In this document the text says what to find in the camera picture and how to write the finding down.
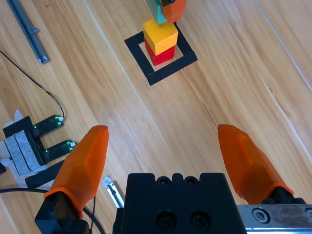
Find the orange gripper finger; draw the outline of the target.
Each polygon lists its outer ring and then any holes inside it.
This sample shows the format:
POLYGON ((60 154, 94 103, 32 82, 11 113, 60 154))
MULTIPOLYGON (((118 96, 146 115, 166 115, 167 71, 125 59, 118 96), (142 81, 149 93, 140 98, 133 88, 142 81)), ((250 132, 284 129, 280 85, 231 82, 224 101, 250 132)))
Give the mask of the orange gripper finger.
POLYGON ((186 0, 161 0, 160 3, 164 18, 172 23, 182 17, 187 6, 186 0))
POLYGON ((233 125, 218 126, 224 164, 235 192, 248 204, 305 204, 283 181, 248 134, 233 125))
POLYGON ((98 191, 109 142, 107 126, 92 127, 64 160, 44 194, 35 224, 43 234, 88 234, 83 209, 98 191))

